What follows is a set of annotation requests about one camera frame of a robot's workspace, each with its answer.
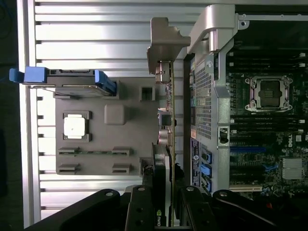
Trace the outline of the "hard disk with blue carrier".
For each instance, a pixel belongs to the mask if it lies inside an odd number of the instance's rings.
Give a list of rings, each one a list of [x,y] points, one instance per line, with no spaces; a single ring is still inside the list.
[[[32,89],[52,91],[60,99],[114,97],[117,83],[100,70],[61,70],[27,66],[9,71],[9,80]]]

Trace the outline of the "blue card retention clip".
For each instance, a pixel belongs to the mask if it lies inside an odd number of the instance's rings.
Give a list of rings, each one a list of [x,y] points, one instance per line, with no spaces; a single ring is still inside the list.
[[[208,193],[212,193],[212,182],[211,182],[211,180],[205,180],[205,179],[202,178],[201,179],[201,186]]]
[[[204,163],[212,164],[212,153],[204,145],[201,146],[201,157]]]
[[[201,175],[204,179],[211,179],[212,178],[212,168],[208,164],[201,164],[200,165]]]

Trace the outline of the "grey plastic parts rack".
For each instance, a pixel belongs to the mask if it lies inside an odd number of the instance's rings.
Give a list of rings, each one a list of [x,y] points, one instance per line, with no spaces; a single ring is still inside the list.
[[[152,156],[158,138],[158,86],[150,78],[116,78],[114,97],[55,97],[56,172],[59,175],[139,175],[140,161]],[[64,138],[64,118],[86,119],[86,136]],[[59,154],[59,150],[111,151],[130,149],[129,156]]]

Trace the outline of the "silver CPU chip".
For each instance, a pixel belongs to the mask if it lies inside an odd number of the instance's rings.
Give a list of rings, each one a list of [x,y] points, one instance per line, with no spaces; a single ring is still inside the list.
[[[79,114],[68,114],[64,118],[64,138],[81,140],[86,136],[86,119]]]

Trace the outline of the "silver chipset heatsink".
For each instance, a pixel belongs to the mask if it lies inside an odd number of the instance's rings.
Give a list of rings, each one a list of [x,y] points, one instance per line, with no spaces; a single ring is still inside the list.
[[[305,178],[302,158],[282,159],[282,178],[285,180],[302,180]]]

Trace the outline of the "open grey PC case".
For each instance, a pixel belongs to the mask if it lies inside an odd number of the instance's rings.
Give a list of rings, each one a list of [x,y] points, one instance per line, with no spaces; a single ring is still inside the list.
[[[190,32],[191,138],[212,153],[212,193],[230,187],[231,95],[227,55],[231,51],[298,51],[308,54],[308,0],[301,5],[212,4],[203,9]],[[262,195],[238,192],[249,199],[308,195],[308,192]]]

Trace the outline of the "CPU socket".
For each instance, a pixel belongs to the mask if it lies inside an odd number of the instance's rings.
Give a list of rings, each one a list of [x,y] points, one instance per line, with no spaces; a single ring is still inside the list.
[[[252,113],[283,113],[292,110],[288,76],[254,76],[245,79],[249,85],[249,104],[245,110]]]

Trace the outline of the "blue expansion slot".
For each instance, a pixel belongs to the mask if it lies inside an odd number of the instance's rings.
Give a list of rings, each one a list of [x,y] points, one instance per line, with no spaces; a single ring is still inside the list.
[[[253,147],[253,146],[232,146],[230,152],[232,153],[264,153],[265,147]]]

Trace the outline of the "white expansion slot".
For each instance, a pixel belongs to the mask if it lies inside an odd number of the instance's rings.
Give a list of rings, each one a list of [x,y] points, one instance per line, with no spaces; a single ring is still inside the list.
[[[262,186],[261,185],[231,185],[229,190],[232,192],[261,192]]]

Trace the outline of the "green RAM stick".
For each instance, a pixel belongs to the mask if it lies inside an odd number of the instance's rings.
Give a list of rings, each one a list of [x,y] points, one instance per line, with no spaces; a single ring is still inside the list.
[[[72,154],[72,155],[82,155],[82,154],[110,154],[110,155],[123,155],[123,156],[129,156],[130,155],[130,149],[115,149],[111,151],[85,151],[80,149],[68,149],[68,150],[59,150],[59,154]]]

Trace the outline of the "green motherboard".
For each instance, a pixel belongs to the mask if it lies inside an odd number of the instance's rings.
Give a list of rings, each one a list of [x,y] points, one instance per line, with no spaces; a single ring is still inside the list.
[[[230,186],[261,185],[262,195],[308,192],[308,54],[298,51],[231,51],[226,58],[231,95],[230,147],[265,147],[264,153],[230,152]],[[252,113],[249,85],[254,76],[288,76],[292,110]],[[305,178],[282,178],[282,159],[302,158]]]

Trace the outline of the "blue rear label sticker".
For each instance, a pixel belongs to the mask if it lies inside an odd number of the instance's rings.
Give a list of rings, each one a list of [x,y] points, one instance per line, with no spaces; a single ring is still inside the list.
[[[199,142],[191,138],[191,184],[193,186],[200,186],[199,164],[200,164],[200,151]]]

